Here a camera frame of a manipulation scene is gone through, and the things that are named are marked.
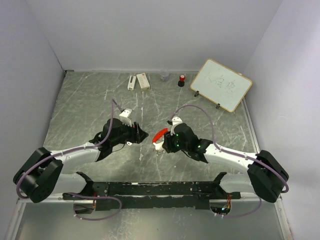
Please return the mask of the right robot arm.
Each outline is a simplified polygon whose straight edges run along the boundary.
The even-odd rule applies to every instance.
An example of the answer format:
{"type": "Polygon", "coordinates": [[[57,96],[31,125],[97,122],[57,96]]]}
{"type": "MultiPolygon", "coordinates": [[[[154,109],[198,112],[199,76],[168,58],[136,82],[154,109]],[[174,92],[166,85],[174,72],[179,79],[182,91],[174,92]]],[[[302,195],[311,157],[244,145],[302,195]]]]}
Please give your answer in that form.
{"type": "Polygon", "coordinates": [[[212,193],[218,199],[232,192],[244,192],[275,203],[280,194],[288,190],[289,174],[269,151],[249,153],[223,147],[211,140],[198,138],[185,123],[167,130],[163,137],[162,148],[167,153],[181,151],[195,161],[225,165],[242,174],[225,175],[212,186],[212,193]]]}

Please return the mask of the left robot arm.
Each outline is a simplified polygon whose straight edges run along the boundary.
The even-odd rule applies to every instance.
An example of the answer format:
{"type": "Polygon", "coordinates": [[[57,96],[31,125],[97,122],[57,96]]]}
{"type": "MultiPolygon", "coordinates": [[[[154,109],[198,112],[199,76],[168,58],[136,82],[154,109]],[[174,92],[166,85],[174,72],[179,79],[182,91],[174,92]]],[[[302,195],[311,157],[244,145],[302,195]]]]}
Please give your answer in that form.
{"type": "Polygon", "coordinates": [[[79,199],[92,199],[94,182],[83,172],[69,173],[82,164],[96,163],[105,159],[117,145],[140,144],[148,137],[138,122],[124,124],[111,118],[93,139],[64,150],[36,149],[13,177],[20,199],[40,203],[52,194],[63,194],[79,199]]]}

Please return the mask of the red handled metal key holder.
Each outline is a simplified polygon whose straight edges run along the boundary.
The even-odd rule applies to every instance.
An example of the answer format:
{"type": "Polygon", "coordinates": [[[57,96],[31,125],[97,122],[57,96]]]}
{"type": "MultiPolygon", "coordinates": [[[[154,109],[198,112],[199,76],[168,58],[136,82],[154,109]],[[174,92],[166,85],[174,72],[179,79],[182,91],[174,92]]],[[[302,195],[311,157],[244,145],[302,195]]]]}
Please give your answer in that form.
{"type": "Polygon", "coordinates": [[[153,139],[152,139],[152,144],[154,145],[154,149],[157,154],[161,154],[164,149],[163,149],[163,143],[164,143],[164,135],[168,131],[168,128],[163,128],[159,132],[157,132],[153,139]]]}

